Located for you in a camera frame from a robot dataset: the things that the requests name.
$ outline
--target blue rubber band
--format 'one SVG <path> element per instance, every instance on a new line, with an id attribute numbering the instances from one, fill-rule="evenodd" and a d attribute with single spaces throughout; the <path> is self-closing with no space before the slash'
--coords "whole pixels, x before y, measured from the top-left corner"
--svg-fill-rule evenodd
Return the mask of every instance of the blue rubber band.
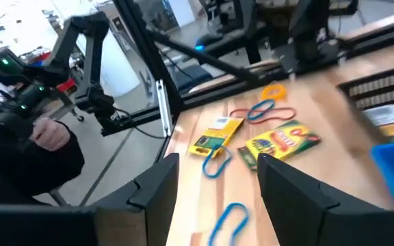
<path id="1" fill-rule="evenodd" d="M 267 109 L 264 109 L 262 112 L 256 114 L 255 116 L 252 116 L 252 113 L 255 110 L 259 109 L 259 107 L 261 107 L 262 105 L 264 105 L 266 103 L 270 104 Z M 256 104 L 255 106 L 253 106 L 249 110 L 249 112 L 247 112 L 247 120 L 258 120 L 259 118 L 263 117 L 270 109 L 273 109 L 273 108 L 274 108 L 274 100 L 273 99 L 264 100 L 264 101 Z"/>
<path id="2" fill-rule="evenodd" d="M 224 160 L 222 166 L 217 170 L 216 173 L 214 174 L 208 174 L 206 171 L 206 166 L 209 162 L 209 160 L 211 160 L 213 153 L 218 150 L 219 148 L 222 148 L 224 151 L 226 151 L 226 155 L 227 158 L 226 160 Z M 206 177 L 208 178 L 218 178 L 218 176 L 223 172 L 224 168 L 226 167 L 226 165 L 232 160 L 232 153 L 226 149 L 226 147 L 224 146 L 220 146 L 220 145 L 216 145 L 212 148 L 211 152 L 209 153 L 209 155 L 206 157 L 205 161 L 203 161 L 203 166 L 202 166 L 202 170 L 203 173 L 205 174 Z"/>
<path id="3" fill-rule="evenodd" d="M 215 236 L 217 235 L 217 232 L 220 230 L 220 228 L 223 225 L 224 220 L 227 218 L 227 216 L 229 215 L 229 213 L 232 211 L 232 209 L 234 207 L 241 208 L 244 211 L 244 213 L 246 214 L 243 221 L 241 221 L 241 223 L 239 223 L 239 225 L 235 228 L 235 230 L 233 231 L 233 233 L 231 235 L 231 241 L 230 241 L 229 245 L 230 246 L 234 245 L 235 237 L 244 229 L 244 227 L 247 225 L 248 220 L 249 220 L 249 212 L 248 212 L 246 206 L 244 206 L 243 204 L 241 204 L 239 202 L 234 202 L 234 203 L 229 204 L 227 206 L 226 210 L 222 213 L 222 216 L 218 219 L 214 229 L 212 230 L 211 236 L 209 237 L 208 246 L 213 246 L 213 242 L 215 240 Z"/>

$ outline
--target wooden tabletop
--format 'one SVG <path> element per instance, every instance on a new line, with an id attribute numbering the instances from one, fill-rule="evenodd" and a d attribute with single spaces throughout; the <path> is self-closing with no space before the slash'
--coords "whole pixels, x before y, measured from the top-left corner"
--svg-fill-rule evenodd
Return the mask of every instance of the wooden tabletop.
<path id="1" fill-rule="evenodd" d="M 298 77 L 295 81 L 280 81 L 287 88 L 288 95 L 286 101 L 278 101 L 276 107 L 295 108 L 298 112 L 295 119 L 322 138 L 318 146 L 287 159 L 288 164 L 376 206 L 394 209 L 384 180 L 369 157 L 369 151 L 376 143 L 354 119 L 345 99 L 335 88 L 340 83 L 389 68 L 394 68 L 394 46 L 351 59 L 342 66 Z M 250 213 L 248 225 L 237 237 L 235 245 L 279 245 L 261 199 L 257 175 L 246 167 L 236 149 L 244 146 L 246 140 L 283 122 L 245 123 L 227 146 L 234 153 L 233 160 L 215 180 L 202 174 L 203 158 L 187 152 L 214 119 L 227 116 L 234 109 L 251 108 L 257 104 L 262 89 L 209 103 L 180 115 L 166 152 L 180 154 L 179 188 L 168 246 L 207 245 L 216 221 L 232 202 L 245 204 Z M 215 158 L 208 172 L 213 173 L 223 160 L 223 155 Z M 233 230 L 242 219 L 243 213 L 234 210 L 218 233 L 215 245 L 228 245 Z"/>

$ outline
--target blue led light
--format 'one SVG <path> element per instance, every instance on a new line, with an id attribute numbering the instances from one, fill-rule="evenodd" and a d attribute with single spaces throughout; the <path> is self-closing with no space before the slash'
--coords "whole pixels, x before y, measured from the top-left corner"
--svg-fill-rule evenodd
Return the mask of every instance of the blue led light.
<path id="1" fill-rule="evenodd" d="M 197 51 L 202 51 L 203 49 L 205 49 L 205 47 L 203 45 L 198 45 L 194 47 Z"/>

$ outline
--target yellow box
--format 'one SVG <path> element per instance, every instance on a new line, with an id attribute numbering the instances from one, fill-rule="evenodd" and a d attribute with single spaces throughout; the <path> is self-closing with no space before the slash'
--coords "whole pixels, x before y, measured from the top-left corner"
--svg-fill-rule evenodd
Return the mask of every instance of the yellow box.
<path id="1" fill-rule="evenodd" d="M 221 117 L 216 119 L 213 125 L 198 138 L 197 142 L 189 147 L 188 151 L 192 154 L 208 156 L 214 146 L 226 147 L 243 122 L 243 118 Z M 215 157 L 219 151 L 220 149 L 216 150 L 212 157 Z"/>
<path id="2" fill-rule="evenodd" d="M 259 153 L 266 153 L 285 160 L 320 142 L 319 136 L 297 120 L 289 121 L 274 130 L 246 142 L 246 147 L 257 160 Z"/>

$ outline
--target person's hand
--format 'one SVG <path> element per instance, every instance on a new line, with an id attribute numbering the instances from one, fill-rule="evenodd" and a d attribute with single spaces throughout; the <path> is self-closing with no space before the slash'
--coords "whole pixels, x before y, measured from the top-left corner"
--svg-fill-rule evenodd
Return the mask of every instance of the person's hand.
<path id="1" fill-rule="evenodd" d="M 45 150 L 56 151 L 68 143 L 70 133 L 63 124 L 43 118 L 36 122 L 30 139 Z"/>

